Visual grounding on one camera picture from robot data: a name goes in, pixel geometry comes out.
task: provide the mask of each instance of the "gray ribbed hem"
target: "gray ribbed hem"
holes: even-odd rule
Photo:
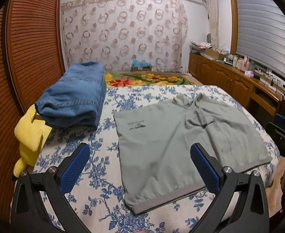
[[[235,172],[245,172],[245,171],[252,169],[254,167],[261,166],[261,165],[264,165],[266,163],[269,163],[269,162],[271,162],[271,160],[272,160],[271,157],[261,159],[261,160],[258,160],[256,162],[244,165],[244,166],[236,167],[234,169],[234,171]],[[194,183],[194,184],[188,185],[186,187],[180,188],[178,190],[172,191],[170,193],[167,193],[167,194],[161,195],[159,197],[153,198],[151,200],[147,200],[145,202],[142,202],[138,205],[133,206],[131,209],[133,210],[134,214],[136,215],[136,214],[139,214],[139,213],[144,212],[146,210],[154,209],[156,207],[163,206],[163,205],[171,203],[173,201],[180,200],[180,199],[187,197],[191,194],[197,193],[204,188],[205,188],[205,184],[203,181],[199,182],[199,183]]]

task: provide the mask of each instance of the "beige curtain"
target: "beige curtain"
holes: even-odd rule
[[[188,20],[181,0],[77,0],[61,4],[61,24],[69,64],[127,71],[137,59],[156,71],[182,71]]]
[[[210,21],[210,38],[215,48],[219,47],[218,37],[218,0],[206,0],[207,11]]]

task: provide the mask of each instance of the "cardboard box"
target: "cardboard box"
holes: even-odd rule
[[[214,58],[215,60],[223,60],[225,57],[227,57],[225,54],[220,54],[219,52],[214,51],[212,48],[205,49],[205,54],[211,58]]]
[[[151,66],[149,67],[132,67],[131,72],[139,72],[139,71],[151,71]]]

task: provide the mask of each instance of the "window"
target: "window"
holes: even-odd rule
[[[285,78],[285,16],[273,0],[231,0],[231,53],[247,55]]]

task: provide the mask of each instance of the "gray-green shirt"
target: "gray-green shirt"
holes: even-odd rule
[[[243,172],[271,161],[241,109],[198,94],[115,112],[125,202],[135,214],[204,187],[190,147],[200,143],[222,166]]]

